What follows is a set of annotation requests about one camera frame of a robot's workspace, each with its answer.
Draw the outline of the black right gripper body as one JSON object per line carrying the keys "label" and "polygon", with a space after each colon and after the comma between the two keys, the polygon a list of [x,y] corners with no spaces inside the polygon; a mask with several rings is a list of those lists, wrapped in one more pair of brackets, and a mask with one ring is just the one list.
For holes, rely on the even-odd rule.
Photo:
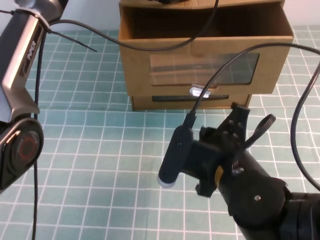
{"label": "black right gripper body", "polygon": [[218,188],[215,180],[218,168],[228,161],[246,140],[250,109],[232,103],[231,113],[216,128],[201,127],[187,155],[182,172],[199,180],[195,190],[199,196],[210,198]]}

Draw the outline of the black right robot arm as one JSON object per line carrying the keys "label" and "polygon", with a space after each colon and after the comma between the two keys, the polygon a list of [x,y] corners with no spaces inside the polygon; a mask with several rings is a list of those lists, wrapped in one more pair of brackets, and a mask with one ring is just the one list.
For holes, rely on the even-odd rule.
{"label": "black right robot arm", "polygon": [[202,127],[182,172],[199,180],[196,192],[222,195],[228,214],[247,240],[317,240],[320,196],[291,192],[248,152],[249,109],[233,103],[217,128]]}

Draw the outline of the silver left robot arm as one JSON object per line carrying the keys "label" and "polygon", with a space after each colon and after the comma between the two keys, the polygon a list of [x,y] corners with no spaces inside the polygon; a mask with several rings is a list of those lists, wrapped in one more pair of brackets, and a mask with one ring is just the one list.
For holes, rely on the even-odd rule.
{"label": "silver left robot arm", "polygon": [[17,0],[0,35],[0,190],[4,192],[38,160],[44,144],[40,110],[26,89],[37,50],[66,0]]}

